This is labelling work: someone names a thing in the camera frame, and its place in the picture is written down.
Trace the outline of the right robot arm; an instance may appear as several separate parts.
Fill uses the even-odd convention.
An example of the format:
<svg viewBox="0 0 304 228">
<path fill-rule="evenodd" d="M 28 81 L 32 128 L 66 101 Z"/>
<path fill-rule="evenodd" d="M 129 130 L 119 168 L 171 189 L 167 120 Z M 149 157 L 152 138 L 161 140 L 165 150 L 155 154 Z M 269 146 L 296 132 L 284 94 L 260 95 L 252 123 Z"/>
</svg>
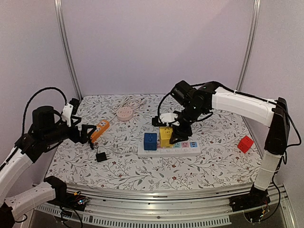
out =
<svg viewBox="0 0 304 228">
<path fill-rule="evenodd" d="M 246 124 L 251 120 L 268 128 L 263 158 L 249 193 L 231 197 L 229 205 L 233 211 L 241 211 L 269 204 L 268 187 L 274 182 L 281 164 L 287 163 L 287 149 L 302 144 L 286 100 L 261 98 L 230 89 L 217 81 L 190 85 L 182 80 L 161 101 L 168 96 L 183 109 L 162 114 L 159 105 L 152 124 L 173 127 L 171 144 L 188 140 L 192 136 L 192 125 L 210 118 L 214 110 L 236 114 Z"/>
</svg>

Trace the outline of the yellow cube socket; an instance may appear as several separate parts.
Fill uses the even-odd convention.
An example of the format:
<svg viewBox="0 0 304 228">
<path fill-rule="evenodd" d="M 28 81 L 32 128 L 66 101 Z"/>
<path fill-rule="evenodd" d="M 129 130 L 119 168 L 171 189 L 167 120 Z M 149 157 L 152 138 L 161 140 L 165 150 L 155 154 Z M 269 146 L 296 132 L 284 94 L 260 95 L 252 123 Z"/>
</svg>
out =
<svg viewBox="0 0 304 228">
<path fill-rule="evenodd" d="M 159 129 L 159 138 L 160 138 L 160 146 L 161 147 L 172 147 L 173 144 L 170 143 L 171 135 L 173 133 L 173 128 L 171 126 L 168 127 L 160 127 Z"/>
</svg>

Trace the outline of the white power strip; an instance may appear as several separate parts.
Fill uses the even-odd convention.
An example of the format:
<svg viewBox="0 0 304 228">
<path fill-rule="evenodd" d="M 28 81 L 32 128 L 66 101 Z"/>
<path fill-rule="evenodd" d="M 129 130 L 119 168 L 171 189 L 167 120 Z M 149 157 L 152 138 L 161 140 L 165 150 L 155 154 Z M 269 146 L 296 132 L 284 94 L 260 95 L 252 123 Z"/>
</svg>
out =
<svg viewBox="0 0 304 228">
<path fill-rule="evenodd" d="M 139 143 L 137 155 L 140 158 L 168 158 L 168 157 L 191 157 L 201 155 L 201 149 L 197 141 L 178 142 L 172 147 L 161 147 L 157 142 L 155 151 L 145 150 L 143 143 Z"/>
</svg>

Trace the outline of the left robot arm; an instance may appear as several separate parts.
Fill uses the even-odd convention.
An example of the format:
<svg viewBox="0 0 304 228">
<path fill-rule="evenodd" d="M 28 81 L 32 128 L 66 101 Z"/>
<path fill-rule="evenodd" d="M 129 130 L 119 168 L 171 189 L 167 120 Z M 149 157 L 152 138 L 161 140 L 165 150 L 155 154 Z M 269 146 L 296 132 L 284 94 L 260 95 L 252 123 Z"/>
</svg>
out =
<svg viewBox="0 0 304 228">
<path fill-rule="evenodd" d="M 70 204 L 67 185 L 54 176 L 45 178 L 39 185 L 13 197 L 7 194 L 18 178 L 34 164 L 38 158 L 56 147 L 64 140 L 74 143 L 91 143 L 95 125 L 77 126 L 81 118 L 76 116 L 79 100 L 65 101 L 64 108 L 58 112 L 54 107 L 40 106 L 32 112 L 29 130 L 22 131 L 20 138 L 0 166 L 0 226 L 11 228 L 22 223 L 22 216 L 45 202 L 54 201 L 61 209 L 75 210 Z"/>
</svg>

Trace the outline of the red cube socket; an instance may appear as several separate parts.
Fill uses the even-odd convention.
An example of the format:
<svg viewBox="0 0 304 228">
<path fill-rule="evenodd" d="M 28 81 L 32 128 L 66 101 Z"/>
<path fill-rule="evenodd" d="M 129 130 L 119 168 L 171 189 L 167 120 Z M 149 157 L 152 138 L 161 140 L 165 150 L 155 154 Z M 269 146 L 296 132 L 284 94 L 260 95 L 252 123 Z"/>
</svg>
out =
<svg viewBox="0 0 304 228">
<path fill-rule="evenodd" d="M 241 152 L 247 153 L 247 151 L 252 147 L 253 143 L 254 141 L 251 138 L 245 136 L 239 141 L 237 147 Z"/>
</svg>

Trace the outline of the blue cube socket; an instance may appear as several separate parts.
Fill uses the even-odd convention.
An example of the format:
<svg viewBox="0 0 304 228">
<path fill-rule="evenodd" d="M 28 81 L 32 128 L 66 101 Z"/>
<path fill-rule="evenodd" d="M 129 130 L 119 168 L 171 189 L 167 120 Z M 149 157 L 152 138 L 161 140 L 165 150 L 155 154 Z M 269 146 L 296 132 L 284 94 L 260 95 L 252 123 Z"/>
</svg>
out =
<svg viewBox="0 0 304 228">
<path fill-rule="evenodd" d="M 145 151 L 157 150 L 157 133 L 145 133 L 143 147 Z"/>
</svg>

